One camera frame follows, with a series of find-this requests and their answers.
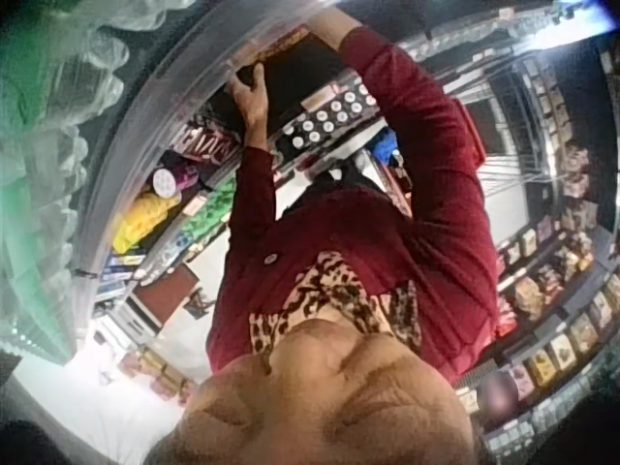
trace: red cardigan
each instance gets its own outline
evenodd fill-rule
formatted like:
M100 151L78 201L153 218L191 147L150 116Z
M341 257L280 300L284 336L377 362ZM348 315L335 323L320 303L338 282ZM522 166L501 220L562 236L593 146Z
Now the red cardigan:
M385 38L358 28L340 54L398 137L415 185L414 219L360 188L330 194L276 222L271 157L246 149L206 345L211 368L251 354L249 314L277 313L297 274L320 252L337 251L370 295L414 281L420 356L454 383L476 362L497 323L496 255L473 141L442 88Z

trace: woman's arm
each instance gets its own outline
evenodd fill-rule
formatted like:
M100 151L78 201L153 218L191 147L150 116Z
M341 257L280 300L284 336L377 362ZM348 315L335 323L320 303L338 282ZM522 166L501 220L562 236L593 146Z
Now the woman's arm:
M228 91L241 111L246 131L245 150L236 173L236 192L232 203L226 282L230 282L244 268L257 242L275 222L275 187L271 154L267 151L268 99L263 65L255 67L252 87L233 76Z
M397 135L414 183L410 250L432 300L442 302L441 308L420 308L420 316L441 327L434 350L448 360L468 353L473 362L497 320L497 274L472 138L430 75L405 51L345 16L328 9L308 26L360 74Z

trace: red sleeve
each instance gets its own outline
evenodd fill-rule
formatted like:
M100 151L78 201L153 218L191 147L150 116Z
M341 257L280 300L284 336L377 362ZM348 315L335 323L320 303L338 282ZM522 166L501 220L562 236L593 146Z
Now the red sleeve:
M226 286L245 267L266 231L275 222L275 186L271 154L246 147L236 172L236 192L229 226L231 248L226 256L223 285Z
M441 86L387 39L358 28L340 53L396 133L414 183L412 254L431 288L430 301L439 299L447 309L444 315L420 308L420 316L437 335L433 350L461 365L455 358L463 352L477 357L497 321L496 253L472 137Z

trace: blue item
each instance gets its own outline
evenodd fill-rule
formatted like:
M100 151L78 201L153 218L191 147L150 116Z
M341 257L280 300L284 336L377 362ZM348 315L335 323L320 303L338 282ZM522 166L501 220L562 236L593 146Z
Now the blue item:
M389 163L391 154L398 148L398 142L396 141L396 133L391 129L385 131L380 135L375 146L370 149L372 154L384 165Z

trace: leopard print top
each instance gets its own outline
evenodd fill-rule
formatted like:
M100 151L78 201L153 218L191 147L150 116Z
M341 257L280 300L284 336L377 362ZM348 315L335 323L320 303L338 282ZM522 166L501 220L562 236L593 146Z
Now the leopard print top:
M344 317L363 334L389 334L418 352L421 334L416 287L407 281L386 294L368 295L359 278L338 252L322 252L316 262L297 275L282 312L250 314L254 354L273 349L300 323Z

